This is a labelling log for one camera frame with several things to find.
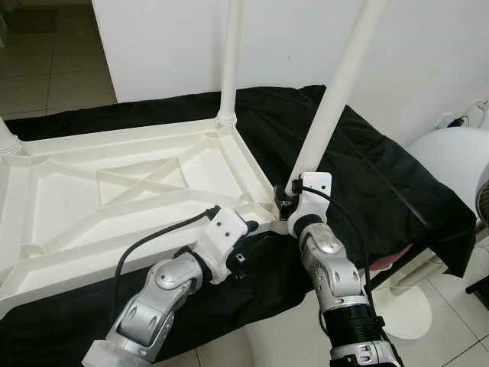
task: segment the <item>black cloth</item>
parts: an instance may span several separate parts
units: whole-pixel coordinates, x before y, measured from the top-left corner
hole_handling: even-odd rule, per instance
[[[238,130],[272,184],[285,184],[324,86],[239,90]],[[207,119],[218,93],[122,103],[7,122],[24,141]],[[475,216],[398,144],[345,108],[319,171],[333,176],[332,195],[351,212],[370,262],[409,244],[429,246],[462,276],[474,244]],[[358,241],[331,205],[329,225],[362,266]],[[207,284],[178,311],[158,360],[175,356],[247,323],[299,304],[311,289],[296,241],[265,233],[246,240],[241,281]],[[144,283],[146,269],[122,277],[121,299]],[[101,281],[11,310],[0,321],[0,365],[78,365],[93,339],[108,329],[111,281]]]

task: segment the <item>wall outlet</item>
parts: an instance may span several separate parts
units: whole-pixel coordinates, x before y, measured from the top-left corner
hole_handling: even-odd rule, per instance
[[[437,123],[435,123],[435,129],[441,129],[441,128],[446,128],[448,125],[450,125],[450,122],[452,122],[455,118],[453,117],[453,112],[443,112]]]

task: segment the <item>white round object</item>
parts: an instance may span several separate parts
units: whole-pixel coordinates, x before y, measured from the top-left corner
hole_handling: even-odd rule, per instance
[[[489,162],[488,131],[444,128],[421,137],[408,151],[475,213],[479,177]]]
[[[415,340],[428,333],[432,311],[426,295],[417,285],[400,296],[394,296],[390,288],[372,292],[375,310],[384,318],[386,333],[399,339]]]

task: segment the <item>electrical cord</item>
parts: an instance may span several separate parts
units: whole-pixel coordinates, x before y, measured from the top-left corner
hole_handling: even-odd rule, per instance
[[[374,318],[374,320],[376,320],[380,324],[380,319],[377,316],[377,313],[375,312],[374,298],[372,297],[372,288],[371,288],[370,272],[368,271],[369,262],[368,262],[367,248],[365,247],[365,244],[364,244],[364,241],[363,241],[363,237],[361,236],[360,229],[357,227],[357,225],[355,224],[355,222],[351,218],[350,214],[348,213],[348,210],[339,201],[331,198],[328,194],[323,193],[323,192],[321,192],[319,190],[315,190],[315,189],[313,189],[311,187],[302,186],[301,188],[302,188],[303,191],[307,191],[307,192],[310,192],[310,193],[314,193],[315,195],[319,195],[320,197],[328,200],[330,203],[333,203],[334,205],[336,205],[336,207],[338,209],[340,209],[340,211],[342,212],[343,216],[350,222],[350,226],[353,228],[353,230],[355,232],[355,235],[358,237],[358,241],[360,242],[361,254],[362,254],[362,262],[364,264],[364,269],[365,269],[365,287],[364,287],[365,295],[367,296],[367,299],[368,299],[369,308],[370,308],[372,317]],[[322,331],[324,331],[324,333],[327,334],[326,329],[325,329],[325,327],[323,325],[323,322],[322,322],[322,314],[321,314],[320,311],[319,311],[319,325],[321,325]],[[389,337],[387,336],[387,334],[385,333],[384,329],[382,328],[383,325],[380,324],[380,326],[381,326],[380,327],[380,332],[381,332],[382,337],[387,342],[389,342],[389,344],[390,344],[390,346],[391,346],[391,348],[392,348],[392,350],[394,352],[394,355],[396,356],[398,362],[402,366],[404,366],[403,361],[400,358],[399,353],[396,350],[396,347],[389,340]]]
[[[168,232],[172,232],[175,229],[182,228],[184,226],[188,226],[191,223],[194,223],[205,216],[208,217],[209,219],[214,218],[216,213],[220,210],[221,208],[219,206],[214,206],[213,208],[206,209],[200,214],[197,214],[196,216],[193,216],[192,218],[188,218],[182,222],[175,223],[172,226],[160,229],[159,231],[155,233],[151,233],[150,235],[147,235],[146,237],[140,239],[137,241],[135,244],[131,245],[127,250],[124,251],[122,256],[120,257],[117,267],[115,268],[115,273],[114,273],[114,281],[112,283],[112,302],[111,302],[111,317],[110,321],[111,324],[115,322],[116,318],[116,311],[117,311],[117,303],[118,303],[118,293],[119,293],[119,283],[120,283],[120,278],[121,278],[121,271],[122,271],[122,266],[124,265],[124,262],[126,258],[139,246],[143,245],[144,243],[155,239],[157,237],[160,237],[161,235],[165,235]]]

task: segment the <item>white pedestal base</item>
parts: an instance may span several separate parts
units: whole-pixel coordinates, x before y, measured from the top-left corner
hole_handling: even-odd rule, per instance
[[[417,285],[400,296],[394,296],[390,288],[372,292],[375,310],[385,321],[384,330],[399,339],[415,340],[428,333],[432,311],[426,295]]]

